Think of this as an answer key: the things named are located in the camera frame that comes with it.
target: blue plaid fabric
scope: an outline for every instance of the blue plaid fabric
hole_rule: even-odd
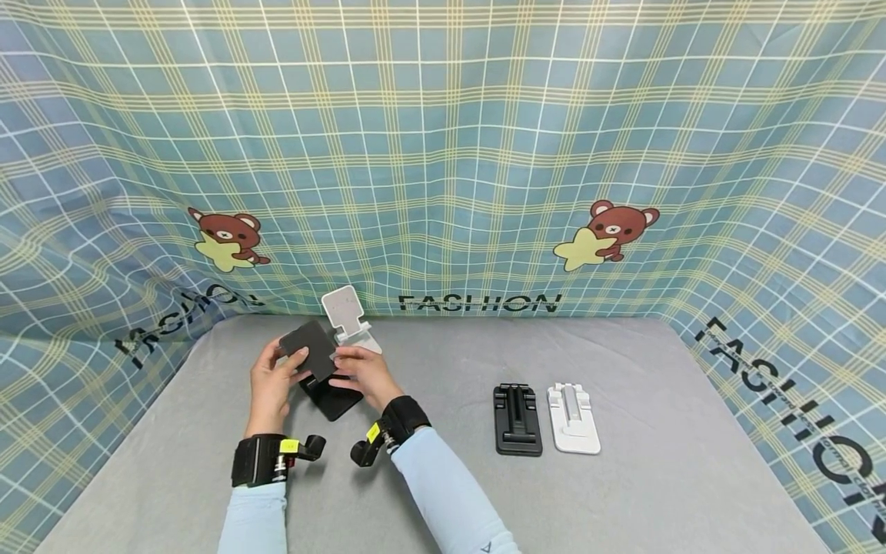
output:
[[[884,15],[4,0],[0,550],[214,323],[350,283],[371,315],[664,319],[828,547],[883,551]]]

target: light blue sleeve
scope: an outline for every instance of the light blue sleeve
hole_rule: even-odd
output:
[[[286,554],[286,483],[230,494],[218,554]]]
[[[443,554],[518,554],[511,533],[462,460],[430,427],[392,455]],[[285,554],[286,485],[233,490],[219,554]]]
[[[443,554],[514,554],[520,550],[455,452],[430,427],[391,456]]]

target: gray cloth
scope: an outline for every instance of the gray cloth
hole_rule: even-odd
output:
[[[249,367],[268,340],[305,321],[241,316],[216,325],[37,552],[213,552],[249,407]],[[392,373],[523,552],[826,552],[665,324],[372,323]],[[590,393],[599,456],[554,447],[546,390],[557,380]],[[542,457],[495,453],[492,393],[505,381],[529,383],[539,396]],[[290,551],[434,552],[387,456],[369,469],[349,459],[374,419],[369,406],[330,423],[296,390],[288,432],[328,442],[319,462],[299,462],[292,475]]]

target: black pad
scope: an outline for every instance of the black pad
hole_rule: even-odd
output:
[[[280,339],[280,348],[286,355],[293,355],[303,347],[308,347],[309,351],[299,371],[311,371],[317,381],[328,379],[335,372],[335,363],[330,356],[335,353],[336,346],[316,319]]]

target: yellow star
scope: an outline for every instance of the yellow star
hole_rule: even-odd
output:
[[[240,245],[236,242],[218,242],[214,238],[201,231],[203,241],[195,242],[197,251],[209,258],[215,267],[225,273],[230,273],[234,268],[254,268],[251,261],[238,260],[233,254],[240,252]]]
[[[582,227],[575,231],[575,237],[571,242],[554,246],[554,254],[566,260],[563,269],[574,271],[585,264],[603,263],[606,259],[598,256],[597,251],[609,248],[615,244],[615,241],[615,237],[597,238],[589,228]]]

